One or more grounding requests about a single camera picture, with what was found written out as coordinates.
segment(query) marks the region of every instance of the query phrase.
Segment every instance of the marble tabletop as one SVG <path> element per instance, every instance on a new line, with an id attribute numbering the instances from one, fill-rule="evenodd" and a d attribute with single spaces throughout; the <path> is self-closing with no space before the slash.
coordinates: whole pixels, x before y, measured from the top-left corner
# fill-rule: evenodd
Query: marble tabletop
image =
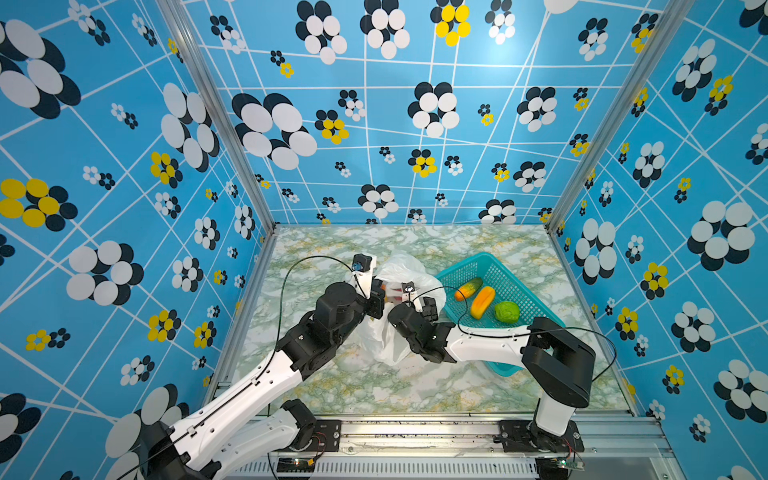
<path id="1" fill-rule="evenodd" d="M 237 363 L 235 379 L 254 368 L 273 348 L 283 277 L 293 263 L 310 255 L 329 255 L 347 263 L 355 253 L 378 256 L 404 250 L 435 275 L 478 252 L 499 258 L 568 326 L 590 328 L 543 226 L 387 226 L 281 227 L 256 312 Z M 333 260 L 300 263 L 286 283 L 281 334 L 314 308 L 329 283 L 348 273 Z M 594 335 L 576 332 L 598 352 L 595 372 L 606 360 Z M 427 362 L 409 354 L 395 366 L 375 361 L 353 334 L 332 362 L 275 401 L 302 399 L 316 415 L 339 413 L 532 412 L 540 388 L 526 370 L 510 377 L 483 362 Z M 592 386 L 589 409 L 626 410 L 617 379 L 606 372 Z"/>

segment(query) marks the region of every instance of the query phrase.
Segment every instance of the white plastic bag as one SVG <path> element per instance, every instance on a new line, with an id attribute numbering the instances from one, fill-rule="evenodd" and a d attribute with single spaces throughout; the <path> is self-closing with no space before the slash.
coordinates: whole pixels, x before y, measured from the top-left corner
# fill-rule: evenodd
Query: white plastic bag
<path id="1" fill-rule="evenodd" d="M 400 283 L 413 282 L 418 293 L 424 293 L 442 286 L 439 280 L 427 274 L 424 266 L 414 256 L 401 250 L 394 250 L 386 263 L 376 272 L 376 278 L 388 284 L 388 287 L 399 289 Z M 427 294 L 435 299 L 438 311 L 445 306 L 445 290 L 440 288 Z M 394 366 L 411 353 L 408 341 L 404 339 L 395 327 L 387 320 L 389 312 L 399 302 L 387 302 L 382 318 L 366 317 L 355 329 L 358 343 L 369 352 L 373 358 L 389 366 Z"/>

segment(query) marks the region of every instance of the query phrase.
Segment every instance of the toy fruit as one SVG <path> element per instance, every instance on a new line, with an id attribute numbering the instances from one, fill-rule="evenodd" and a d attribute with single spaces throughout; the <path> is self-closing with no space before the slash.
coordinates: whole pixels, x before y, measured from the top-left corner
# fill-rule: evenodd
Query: toy fruit
<path id="1" fill-rule="evenodd" d="M 503 323 L 516 323 L 520 320 L 520 307 L 515 302 L 496 304 L 496 319 Z"/>
<path id="2" fill-rule="evenodd" d="M 457 302 L 463 302 L 464 299 L 469 300 L 469 297 L 475 295 L 482 286 L 482 278 L 476 276 L 472 280 L 469 280 L 464 285 L 458 288 L 458 292 L 453 296 Z"/>
<path id="3" fill-rule="evenodd" d="M 496 297 L 496 290 L 493 290 L 490 286 L 484 286 L 482 290 L 475 297 L 475 301 L 472 302 L 472 308 L 469 310 L 469 314 L 475 320 L 480 320 L 483 313 L 491 306 L 493 299 Z"/>

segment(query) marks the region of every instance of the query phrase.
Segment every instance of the basket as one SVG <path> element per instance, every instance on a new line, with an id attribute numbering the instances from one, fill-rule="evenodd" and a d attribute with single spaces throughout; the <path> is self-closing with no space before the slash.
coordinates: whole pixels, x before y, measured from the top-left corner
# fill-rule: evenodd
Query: basket
<path id="1" fill-rule="evenodd" d="M 475 320 L 469 313 L 462 317 L 462 326 L 474 326 L 483 328 L 509 328 L 510 326 L 530 325 L 537 316 L 546 316 L 560 326 L 565 324 L 556 316 L 552 310 L 534 295 L 521 282 L 509 268 L 490 253 L 478 253 L 457 263 L 454 266 L 446 268 L 435 277 L 445 286 L 459 288 L 469 280 L 475 277 L 481 277 L 483 286 L 490 286 L 496 290 L 496 297 L 493 303 L 483 313 L 480 320 Z M 464 301 L 457 302 L 453 293 L 454 290 L 445 291 L 447 300 L 445 301 L 445 313 L 454 323 L 466 311 Z M 472 307 L 474 296 L 467 299 L 469 306 Z M 512 325 L 499 322 L 495 318 L 495 307 L 500 302 L 515 302 L 520 307 L 520 320 Z M 507 363 L 486 362 L 488 367 L 501 376 L 511 376 L 518 370 L 519 366 L 509 365 Z"/>

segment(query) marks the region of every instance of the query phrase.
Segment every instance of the black cable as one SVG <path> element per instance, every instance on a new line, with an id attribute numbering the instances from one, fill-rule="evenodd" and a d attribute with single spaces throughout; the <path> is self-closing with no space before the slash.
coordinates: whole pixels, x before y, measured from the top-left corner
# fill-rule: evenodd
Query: black cable
<path id="1" fill-rule="evenodd" d="M 345 267 L 346 267 L 346 268 L 347 268 L 347 269 L 348 269 L 350 272 L 352 272 L 352 273 L 353 273 L 353 277 L 354 277 L 355 281 L 357 282 L 357 286 L 358 286 L 358 288 L 360 288 L 360 291 L 362 292 L 362 287 L 360 286 L 360 281 L 357 279 L 357 276 L 355 276 L 355 275 L 354 275 L 354 272 L 355 272 L 355 270 L 353 270 L 353 269 L 352 269 L 352 267 L 350 267 L 349 265 L 347 265 L 345 262 L 343 262 L 343 261 L 339 260 L 338 258 L 329 257 L 329 256 L 327 256 L 327 255 L 312 255 L 312 256 L 309 256 L 309 257 L 304 257 L 303 259 L 301 259 L 301 260 L 298 260 L 298 261 L 297 261 L 297 262 L 295 262 L 293 265 L 291 265 L 291 266 L 290 266 L 290 268 L 288 269 L 288 271 L 286 272 L 286 275 L 285 275 L 285 277 L 283 278 L 283 286 L 280 288 L 280 310 L 279 310 L 279 312 L 278 312 L 278 315 L 277 315 L 277 335 L 276 335 L 276 338 L 275 338 L 275 346 L 274 346 L 274 348 L 272 349 L 272 355 L 270 356 L 270 359 L 269 359 L 269 360 L 267 360 L 267 362 L 266 362 L 266 365 L 264 366 L 264 368 L 261 370 L 261 372 L 259 373 L 259 375 L 258 375 L 258 376 L 257 376 L 255 379 L 253 379 L 251 382 L 249 382 L 247 385 L 245 385 L 245 386 L 243 387 L 243 389 L 242 389 L 242 390 L 240 390 L 238 393 L 235 393 L 234 395 L 232 395 L 232 396 L 231 396 L 231 397 L 230 397 L 230 398 L 229 398 L 227 401 L 225 401 L 224 403 L 222 403 L 220 406 L 216 407 L 216 408 L 215 408 L 215 409 L 214 409 L 214 410 L 213 410 L 211 413 L 209 413 L 209 414 L 208 414 L 208 415 L 207 415 L 207 416 L 206 416 L 204 419 L 200 420 L 200 421 L 199 421 L 199 422 L 198 422 L 198 423 L 197 423 L 197 424 L 196 424 L 196 425 L 195 425 L 193 428 L 195 428 L 195 429 L 196 429 L 197 427 L 199 427 L 199 426 L 203 425 L 203 424 L 205 423 L 205 421 L 206 421 L 206 420 L 208 420 L 208 419 L 209 419 L 209 418 L 210 418 L 210 417 L 211 417 L 211 416 L 212 416 L 214 413 L 216 413 L 216 412 L 218 412 L 219 410 L 221 410 L 223 407 L 225 407 L 225 406 L 227 405 L 227 403 L 231 402 L 231 401 L 232 401 L 233 399 L 235 399 L 235 398 L 236 398 L 236 397 L 237 397 L 239 394 L 241 394 L 242 392 L 245 392 L 245 391 L 246 391 L 246 389 L 248 389 L 249 387 L 251 387 L 251 386 L 253 386 L 255 383 L 257 383 L 257 380 L 258 380 L 259 378 L 261 378 L 261 376 L 262 376 L 262 375 L 263 375 L 263 374 L 264 374 L 264 373 L 265 373 L 265 372 L 266 372 L 266 371 L 269 369 L 269 367 L 270 367 L 270 364 L 272 363 L 272 359 L 273 359 L 273 358 L 275 358 L 275 353 L 276 353 L 276 348 L 277 348 L 277 342 L 279 342 L 279 341 L 280 341 L 280 327 L 281 327 L 281 326 L 282 326 L 282 324 L 283 324 L 283 294 L 285 293 L 285 289 L 286 289 L 286 281 L 288 280 L 288 275 L 291 273 L 291 270 L 293 270 L 293 268 L 294 268 L 296 265 L 298 265 L 299 263 L 302 263 L 304 260 L 309 260 L 310 258 L 328 258 L 328 259 L 331 259 L 331 260 L 335 260 L 336 262 L 339 262 L 339 263 L 341 263 L 341 264 L 342 264 L 343 266 L 345 266 Z M 267 408 L 267 411 L 269 412 L 269 408 L 270 408 L 270 406 L 269 406 L 269 405 L 267 405 L 267 406 L 266 406 L 266 408 Z M 133 472 L 133 471 L 135 471 L 135 470 L 138 470 L 138 469 L 139 469 L 139 468 L 140 468 L 142 465 L 146 465 L 146 464 L 147 464 L 147 463 L 148 463 L 148 462 L 149 462 L 151 459 L 155 458 L 156 456 L 158 456 L 159 454 L 161 454 L 162 452 L 164 452 L 166 449 L 170 448 L 172 445 L 175 445 L 177 442 L 179 442 L 181 439 L 183 439 L 183 438 L 184 438 L 184 437 L 186 437 L 187 435 L 189 435 L 189 432 L 185 432 L 185 433 L 184 433 L 184 434 L 183 434 L 181 437 L 179 437 L 178 439 L 176 439 L 176 440 L 172 441 L 170 444 L 166 445 L 166 446 L 165 446 L 164 448 L 162 448 L 160 451 L 158 451 L 158 452 L 154 453 L 154 454 L 153 454 L 151 457 L 147 458 L 146 460 L 144 460 L 144 461 L 143 461 L 142 463 L 140 463 L 139 465 L 136 465 L 135 467 L 131 468 L 130 470 L 128 470 L 127 472 L 125 472 L 123 475 L 120 475 L 120 476 L 119 476 L 119 477 L 117 477 L 115 480 L 122 480 L 122 479 L 123 479 L 123 478 L 124 478 L 126 475 L 128 475 L 129 473 L 131 473 L 131 472 Z M 270 461 L 270 454 L 269 454 L 269 452 L 266 454 L 266 459 L 267 459 L 267 461 L 268 461 L 268 462 L 270 462 L 270 470 L 272 470 L 272 462 Z M 277 475 L 275 475 L 275 471 L 274 471 L 274 470 L 272 470 L 272 475 L 275 477 L 275 480 L 279 480 L 279 479 L 277 478 Z"/>
<path id="2" fill-rule="evenodd" d="M 603 337 L 604 339 L 606 339 L 606 340 L 608 341 L 608 343 L 610 343 L 610 344 L 611 344 L 611 347 L 614 349 L 614 358 L 611 360 L 611 363 L 608 363 L 608 366 L 607 366 L 607 367 L 605 367 L 605 369 L 603 369 L 603 371 L 602 371 L 602 372 L 598 373 L 598 374 L 597 374 L 597 375 L 596 375 L 596 376 L 595 376 L 595 377 L 592 379 L 592 382 L 594 382 L 595 380 L 599 379 L 601 375 L 603 375 L 604 373 L 606 373 L 606 372 L 607 372 L 607 371 L 608 371 L 608 370 L 609 370 L 609 369 L 610 369 L 610 368 L 611 368 L 611 367 L 614 365 L 614 363 L 616 363 L 616 357 L 618 357 L 618 350 L 616 350 L 616 344 L 615 344 L 615 343 L 613 343 L 613 341 L 611 341 L 611 339 L 609 339 L 608 337 L 606 337 L 606 336 L 605 336 L 605 335 L 603 335 L 602 333 L 600 333 L 600 332 L 595 332 L 595 331 L 594 331 L 594 330 L 592 330 L 592 329 L 585 329 L 585 328 L 583 328 L 583 327 L 580 327 L 580 326 L 563 326 L 563 327 L 561 327 L 561 328 L 558 328 L 558 329 L 552 329 L 552 330 L 544 330 L 544 331 L 542 331 L 542 332 L 518 333 L 518 334 L 516 334 L 516 335 L 506 335 L 506 336 L 479 335 L 479 334 L 477 334 L 477 333 L 468 332 L 468 331 L 466 331 L 466 330 L 462 329 L 461 321 L 462 321 L 462 318 L 464 318 L 464 315 L 466 315 L 466 314 L 469 312 L 469 302 L 467 301 L 467 297 L 464 295 L 464 293 L 462 293 L 462 291 L 461 291 L 461 290 L 459 290 L 458 288 L 456 288 L 456 287 L 454 287 L 454 286 L 447 286 L 447 285 L 443 285 L 443 286 L 436 286 L 435 288 L 433 288 L 433 289 L 430 289 L 430 290 L 427 290 L 427 291 L 426 291 L 426 292 L 424 292 L 424 293 L 420 293 L 420 294 L 419 294 L 419 295 L 418 295 L 418 296 L 417 296 L 415 299 L 413 299 L 413 300 L 415 301 L 415 300 L 416 300 L 416 299 L 418 299 L 418 298 L 419 298 L 421 295 L 425 295 L 425 294 L 427 294 L 427 293 L 429 293 L 429 292 L 432 292 L 432 291 L 434 291 L 434 290 L 440 290 L 441 288 L 450 288 L 450 289 L 456 290 L 457 292 L 461 293 L 461 294 L 462 294 L 462 296 L 464 297 L 464 306 L 465 306 L 465 310 L 464 310 L 464 313 L 462 313 L 462 314 L 461 314 L 461 315 L 458 317 L 458 319 L 456 320 L 456 326 L 458 327 L 458 331 L 459 331 L 459 332 L 461 332 L 461 333 L 464 333 L 465 335 L 473 335 L 473 336 L 478 336 L 478 337 L 480 337 L 480 338 L 485 338 L 485 339 L 511 339 L 511 338 L 515 338 L 515 337 L 518 337 L 518 336 L 541 335 L 542 333 L 553 333 L 553 332 L 560 332 L 561 330 L 583 330 L 583 331 L 585 331 L 585 332 L 591 332 L 591 333 L 594 333 L 595 335 L 599 335 L 599 336 Z"/>

